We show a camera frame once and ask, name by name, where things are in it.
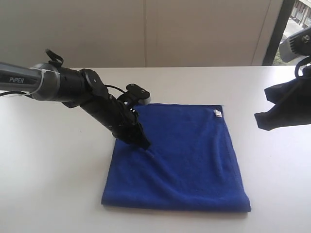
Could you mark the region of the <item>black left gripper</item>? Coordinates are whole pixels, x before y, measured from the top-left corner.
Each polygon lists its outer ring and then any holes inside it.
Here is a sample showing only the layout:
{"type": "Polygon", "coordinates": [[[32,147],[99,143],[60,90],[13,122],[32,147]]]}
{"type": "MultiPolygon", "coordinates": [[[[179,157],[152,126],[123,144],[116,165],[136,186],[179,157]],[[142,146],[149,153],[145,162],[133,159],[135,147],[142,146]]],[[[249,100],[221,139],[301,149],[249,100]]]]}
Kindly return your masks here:
{"type": "Polygon", "coordinates": [[[111,95],[99,75],[91,69],[81,69],[85,91],[76,100],[64,102],[68,108],[81,107],[85,112],[109,129],[112,135],[125,143],[144,150],[151,142],[143,136],[138,112],[111,95]]]}

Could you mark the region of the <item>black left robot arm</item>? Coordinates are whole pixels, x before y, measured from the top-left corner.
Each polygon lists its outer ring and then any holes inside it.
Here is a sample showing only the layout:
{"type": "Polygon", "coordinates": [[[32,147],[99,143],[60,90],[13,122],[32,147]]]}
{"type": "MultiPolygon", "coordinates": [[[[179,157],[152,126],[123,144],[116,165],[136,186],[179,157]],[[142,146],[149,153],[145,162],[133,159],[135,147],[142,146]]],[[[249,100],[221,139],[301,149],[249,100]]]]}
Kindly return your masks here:
{"type": "Polygon", "coordinates": [[[138,120],[136,105],[150,103],[150,93],[131,83],[118,98],[108,91],[100,76],[91,69],[79,71],[51,64],[24,68],[0,65],[0,89],[5,93],[25,94],[38,101],[56,101],[68,108],[81,107],[127,143],[148,149],[150,142],[138,120]]]}

